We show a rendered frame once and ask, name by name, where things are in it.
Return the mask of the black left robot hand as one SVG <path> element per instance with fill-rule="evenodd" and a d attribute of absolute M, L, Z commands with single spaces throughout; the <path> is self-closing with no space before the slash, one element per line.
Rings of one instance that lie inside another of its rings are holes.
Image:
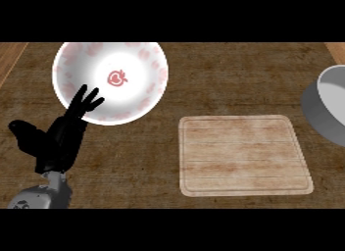
<path fill-rule="evenodd" d="M 74 165 L 89 124 L 83 117 L 104 102 L 102 97 L 95 100 L 98 88 L 89 95 L 85 95 L 86 91 L 88 85 L 83 84 L 64 115 L 55 119 L 48 131 L 22 120 L 12 120 L 8 124 L 20 150 L 36 157 L 34 171 L 40 175 L 46 172 L 65 173 Z"/>

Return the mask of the grey metal pot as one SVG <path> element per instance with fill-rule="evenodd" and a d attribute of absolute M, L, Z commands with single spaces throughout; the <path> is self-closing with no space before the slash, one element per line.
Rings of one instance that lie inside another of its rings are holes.
<path fill-rule="evenodd" d="M 306 87 L 302 111 L 318 134 L 345 147 L 345 65 L 324 69 Z"/>

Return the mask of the pale wooden cutting board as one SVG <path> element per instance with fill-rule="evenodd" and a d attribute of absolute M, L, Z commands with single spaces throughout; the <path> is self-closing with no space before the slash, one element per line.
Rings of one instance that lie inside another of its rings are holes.
<path fill-rule="evenodd" d="M 185 196 L 312 193 L 308 163 L 286 116 L 184 117 L 178 143 Z"/>

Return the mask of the brown woven placemat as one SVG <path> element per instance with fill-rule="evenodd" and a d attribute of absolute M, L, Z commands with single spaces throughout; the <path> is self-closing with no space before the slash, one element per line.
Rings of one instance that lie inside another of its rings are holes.
<path fill-rule="evenodd" d="M 48 128 L 64 113 L 51 86 L 59 46 L 28 45 L 0 88 L 0 208 L 45 182 L 8 129 L 12 120 Z M 331 66 L 320 43 L 167 43 L 169 86 L 153 111 L 120 126 L 89 125 L 67 174 L 73 208 L 345 208 L 345 147 L 303 117 L 300 96 Z M 178 187 L 178 122 L 185 116 L 284 115 L 311 170 L 300 196 L 187 197 Z"/>

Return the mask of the white bowl with red print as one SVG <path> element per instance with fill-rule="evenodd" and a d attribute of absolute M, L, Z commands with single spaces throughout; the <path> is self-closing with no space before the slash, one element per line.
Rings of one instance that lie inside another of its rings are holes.
<path fill-rule="evenodd" d="M 64 107 L 83 84 L 99 89 L 102 104 L 83 120 L 119 126 L 158 104 L 169 82 L 169 62 L 157 42 L 65 42 L 52 63 L 52 87 Z"/>

